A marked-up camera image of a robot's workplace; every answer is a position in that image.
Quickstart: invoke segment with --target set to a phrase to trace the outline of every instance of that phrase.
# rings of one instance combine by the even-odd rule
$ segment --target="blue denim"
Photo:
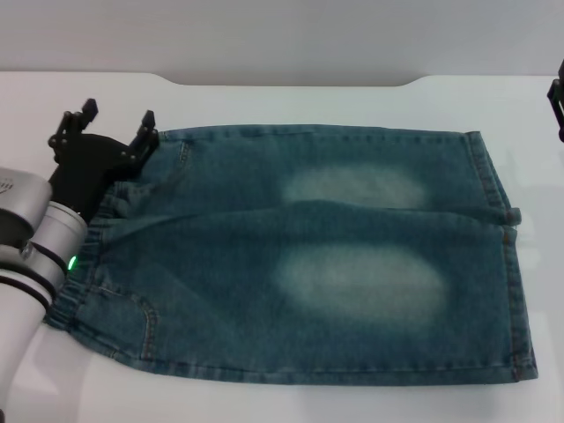
[[[538,376],[511,208],[479,133],[160,134],[47,322],[148,372],[231,382]]]

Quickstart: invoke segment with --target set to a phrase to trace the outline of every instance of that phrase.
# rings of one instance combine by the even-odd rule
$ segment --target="white table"
[[[0,167],[49,177],[47,139],[86,98],[89,131],[129,142],[146,109],[160,130],[332,123],[481,130],[513,205],[540,377],[500,386],[343,388],[195,381],[142,373],[42,326],[13,383],[17,422],[564,421],[564,145],[549,77],[428,77],[386,88],[184,86],[147,74],[0,73]]]

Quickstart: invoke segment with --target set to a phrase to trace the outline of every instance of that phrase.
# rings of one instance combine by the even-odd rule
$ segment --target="white wall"
[[[563,11],[564,0],[2,0],[0,70],[229,85],[550,75]]]

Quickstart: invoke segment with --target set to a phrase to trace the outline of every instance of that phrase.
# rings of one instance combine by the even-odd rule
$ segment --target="green led light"
[[[69,270],[71,271],[72,268],[74,267],[74,263],[77,262],[77,257],[74,256],[70,261],[69,261]]]

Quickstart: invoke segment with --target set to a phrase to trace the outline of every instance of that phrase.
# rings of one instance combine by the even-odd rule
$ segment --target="faded knee patch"
[[[402,330],[431,323],[447,299],[439,272],[409,249],[396,246],[292,249],[280,261],[275,278],[298,308]]]
[[[283,188],[286,201],[331,200],[384,208],[419,208],[425,188],[401,169],[350,165],[309,169]]]

